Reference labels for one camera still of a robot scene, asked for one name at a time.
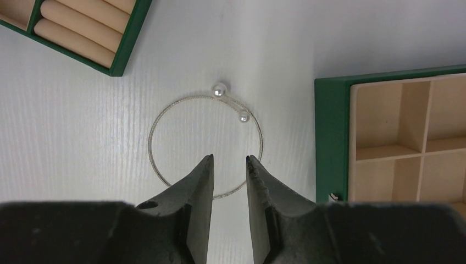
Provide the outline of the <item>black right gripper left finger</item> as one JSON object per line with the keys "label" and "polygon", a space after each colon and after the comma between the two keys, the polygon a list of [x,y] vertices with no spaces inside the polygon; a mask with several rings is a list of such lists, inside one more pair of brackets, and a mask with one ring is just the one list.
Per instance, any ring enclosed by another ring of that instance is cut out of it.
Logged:
{"label": "black right gripper left finger", "polygon": [[214,157],[157,196],[1,204],[1,263],[206,263]]}

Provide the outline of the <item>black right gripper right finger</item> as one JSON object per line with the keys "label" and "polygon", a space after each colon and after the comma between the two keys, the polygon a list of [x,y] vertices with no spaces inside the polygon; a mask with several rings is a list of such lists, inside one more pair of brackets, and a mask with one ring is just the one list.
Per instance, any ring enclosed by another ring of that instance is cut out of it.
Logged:
{"label": "black right gripper right finger", "polygon": [[246,158],[254,263],[465,263],[465,220],[441,203],[314,203]]}

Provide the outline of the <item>green jewelry box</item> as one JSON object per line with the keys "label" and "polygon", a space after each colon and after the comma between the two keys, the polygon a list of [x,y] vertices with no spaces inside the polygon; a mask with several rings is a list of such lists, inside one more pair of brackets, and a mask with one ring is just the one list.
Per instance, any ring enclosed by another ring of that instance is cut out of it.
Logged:
{"label": "green jewelry box", "polygon": [[465,215],[465,65],[317,78],[316,200]]}

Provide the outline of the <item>green jewelry tray with compartments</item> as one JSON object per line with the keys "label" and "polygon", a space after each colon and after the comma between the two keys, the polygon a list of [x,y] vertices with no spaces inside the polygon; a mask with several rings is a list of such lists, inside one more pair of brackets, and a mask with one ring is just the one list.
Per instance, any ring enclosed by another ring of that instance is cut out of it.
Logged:
{"label": "green jewelry tray with compartments", "polygon": [[122,77],[151,1],[1,1],[1,25]]}

